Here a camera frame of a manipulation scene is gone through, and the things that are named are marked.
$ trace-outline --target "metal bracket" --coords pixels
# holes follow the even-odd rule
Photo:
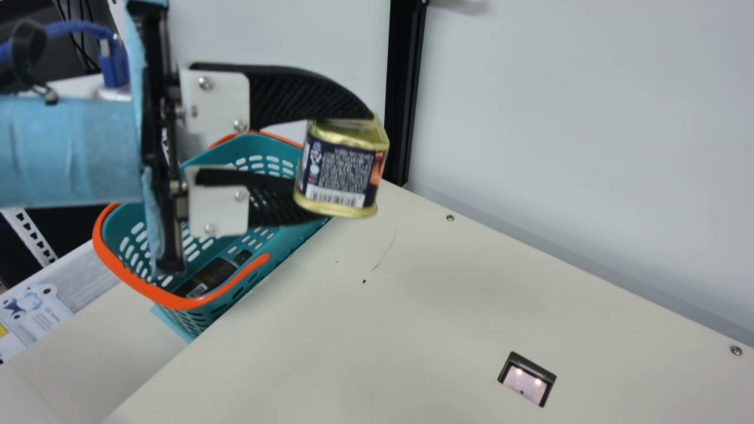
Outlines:
[[[45,267],[57,260],[55,251],[50,244],[44,239],[44,236],[34,224],[32,218],[21,207],[10,207],[0,209],[0,214],[5,217],[11,228],[18,234],[18,237],[29,249],[29,252],[39,262],[39,265]]]
[[[203,149],[219,137],[249,129],[250,90],[244,74],[181,69],[179,77],[185,128],[204,140]]]
[[[194,237],[244,234],[249,228],[249,189],[246,186],[198,186],[201,168],[188,166],[188,231]]]

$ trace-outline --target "can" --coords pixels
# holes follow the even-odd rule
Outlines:
[[[371,121],[310,121],[293,199],[316,214],[371,217],[389,147],[376,114]]]

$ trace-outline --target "white table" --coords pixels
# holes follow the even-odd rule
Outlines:
[[[754,419],[754,351],[384,183],[125,401],[110,424]],[[544,408],[496,381],[516,351]]]
[[[78,263],[65,262],[41,272]],[[102,273],[105,266],[81,267],[82,278]],[[101,422],[185,347],[153,305],[121,283],[3,364],[0,422]]]

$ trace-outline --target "black strap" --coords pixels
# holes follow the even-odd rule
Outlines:
[[[11,31],[11,71],[18,81],[44,96],[47,104],[56,104],[57,93],[32,74],[47,40],[47,32],[41,24],[26,19],[19,21]]]
[[[236,72],[249,79],[252,130],[303,119],[373,119],[372,111],[347,88],[304,69],[194,63],[191,69]]]

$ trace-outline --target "can lid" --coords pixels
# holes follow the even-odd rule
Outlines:
[[[388,150],[390,140],[377,114],[372,120],[318,119],[309,123],[308,132],[324,141],[367,150]]]

